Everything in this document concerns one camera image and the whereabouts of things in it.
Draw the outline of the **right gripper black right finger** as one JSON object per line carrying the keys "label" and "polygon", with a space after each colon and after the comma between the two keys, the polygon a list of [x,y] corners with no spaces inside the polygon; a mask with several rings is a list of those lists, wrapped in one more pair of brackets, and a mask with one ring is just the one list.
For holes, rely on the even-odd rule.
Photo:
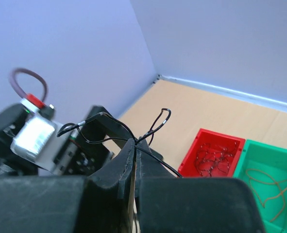
{"label": "right gripper black right finger", "polygon": [[136,147],[135,204],[142,233],[178,233],[179,203],[174,185],[180,180],[155,156],[147,141]]}

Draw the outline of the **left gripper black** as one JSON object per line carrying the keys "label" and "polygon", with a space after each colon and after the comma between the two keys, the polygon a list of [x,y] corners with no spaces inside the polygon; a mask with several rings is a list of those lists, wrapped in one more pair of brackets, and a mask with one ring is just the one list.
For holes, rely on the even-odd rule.
{"label": "left gripper black", "polygon": [[103,107],[94,105],[80,123],[66,123],[57,133],[65,136],[53,162],[58,175],[91,175],[113,158],[104,142],[112,140],[123,148],[128,139],[137,140],[131,130]]}

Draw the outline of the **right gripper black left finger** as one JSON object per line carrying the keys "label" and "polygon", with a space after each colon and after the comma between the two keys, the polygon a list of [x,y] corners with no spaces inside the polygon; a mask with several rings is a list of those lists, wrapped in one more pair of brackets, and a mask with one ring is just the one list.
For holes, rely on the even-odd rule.
{"label": "right gripper black left finger", "polygon": [[74,232],[132,232],[135,162],[135,142],[129,139],[113,160],[85,179]]}

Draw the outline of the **red plastic bin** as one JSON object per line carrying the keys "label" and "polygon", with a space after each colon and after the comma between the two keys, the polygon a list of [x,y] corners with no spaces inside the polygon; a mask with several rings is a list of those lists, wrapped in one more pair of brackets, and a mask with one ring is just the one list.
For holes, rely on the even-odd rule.
{"label": "red plastic bin", "polygon": [[199,129],[178,172],[183,177],[232,177],[246,140]]}

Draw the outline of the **green plastic bin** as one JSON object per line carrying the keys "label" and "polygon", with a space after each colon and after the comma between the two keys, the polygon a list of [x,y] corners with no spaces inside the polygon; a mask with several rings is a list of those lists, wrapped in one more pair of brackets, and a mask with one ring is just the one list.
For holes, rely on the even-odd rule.
{"label": "green plastic bin", "polygon": [[287,149],[247,140],[233,176],[251,189],[268,233],[287,233]]}

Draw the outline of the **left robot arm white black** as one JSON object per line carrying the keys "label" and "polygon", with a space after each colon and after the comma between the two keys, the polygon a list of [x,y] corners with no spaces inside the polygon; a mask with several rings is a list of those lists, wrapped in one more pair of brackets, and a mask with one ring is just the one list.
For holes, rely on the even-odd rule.
{"label": "left robot arm white black", "polygon": [[39,158],[30,161],[14,154],[10,146],[31,116],[22,104],[14,104],[0,113],[0,176],[37,175],[40,168],[58,176],[89,176],[114,157],[114,153],[101,140],[112,137],[117,146],[122,148],[124,142],[117,141],[117,138],[130,138],[120,125],[102,116],[82,126],[82,135],[77,131],[60,137],[53,134]]}

